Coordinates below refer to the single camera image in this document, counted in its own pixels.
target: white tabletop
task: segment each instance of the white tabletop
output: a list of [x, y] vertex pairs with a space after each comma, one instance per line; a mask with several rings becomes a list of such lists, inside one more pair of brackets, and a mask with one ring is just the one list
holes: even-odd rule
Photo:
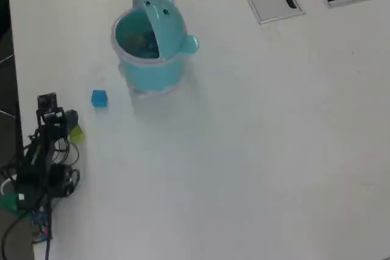
[[200, 50], [136, 100], [110, 45], [132, 0], [10, 0], [24, 136], [52, 91], [86, 134], [50, 259], [389, 256], [390, 2], [299, 0], [263, 26], [247, 0], [175, 2]]

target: small blue block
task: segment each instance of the small blue block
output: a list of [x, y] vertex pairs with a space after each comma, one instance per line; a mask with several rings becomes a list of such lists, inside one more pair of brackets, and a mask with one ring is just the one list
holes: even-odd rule
[[92, 92], [92, 105], [98, 108], [106, 108], [108, 97], [104, 90], [93, 90]]

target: wire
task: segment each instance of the wire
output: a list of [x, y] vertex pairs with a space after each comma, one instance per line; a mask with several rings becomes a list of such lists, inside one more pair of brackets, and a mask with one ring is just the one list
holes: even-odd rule
[[77, 158], [74, 160], [73, 163], [71, 163], [69, 166], [73, 166], [74, 164], [76, 164], [80, 158], [80, 152], [79, 152], [79, 148], [73, 143], [73, 142], [70, 142], [69, 143], [75, 148], [76, 152], [77, 152]]

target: cable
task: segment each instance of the cable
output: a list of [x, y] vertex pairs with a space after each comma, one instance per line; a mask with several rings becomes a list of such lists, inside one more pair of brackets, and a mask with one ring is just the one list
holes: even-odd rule
[[16, 224], [18, 224], [18, 222], [22, 219], [24, 219], [24, 217], [26, 215], [28, 215], [28, 213], [30, 212], [30, 210], [27, 210], [25, 211], [24, 213], [22, 213], [20, 216], [18, 216], [18, 218], [16, 218], [11, 224], [10, 226], [8, 227], [8, 229], [6, 229], [5, 233], [3, 234], [3, 237], [1, 238], [1, 257], [3, 260], [7, 260], [7, 257], [5, 255], [5, 240], [7, 239], [9, 233], [12, 231], [12, 229], [16, 226]]
[[[15, 174], [15, 175], [12, 175], [12, 178], [13, 178], [14, 180], [16, 180], [16, 174]], [[8, 178], [8, 179], [6, 179], [4, 182], [1, 183], [1, 185], [0, 185], [0, 193], [1, 193], [1, 195], [4, 195], [4, 186], [5, 186], [6, 184], [10, 183], [10, 182], [11, 182], [11, 179]]]
[[38, 207], [38, 205], [40, 204], [43, 196], [44, 196], [44, 194], [37, 200], [37, 202], [35, 203], [34, 208], [28, 209], [25, 212], [23, 212], [5, 230], [5, 232], [4, 232], [4, 234], [2, 235], [2, 238], [1, 238], [1, 257], [2, 257], [2, 260], [7, 260], [7, 257], [5, 255], [5, 241], [7, 240], [7, 237], [9, 235], [9, 233], [12, 231], [13, 228], [15, 228], [15, 226], [18, 224], [18, 222], [20, 222], [26, 215], [28, 215], [31, 211], [35, 210]]
[[44, 255], [44, 260], [49, 260], [50, 252], [50, 242], [51, 242], [51, 199], [48, 196], [46, 199], [46, 214], [48, 216], [48, 238], [46, 239], [46, 252]]

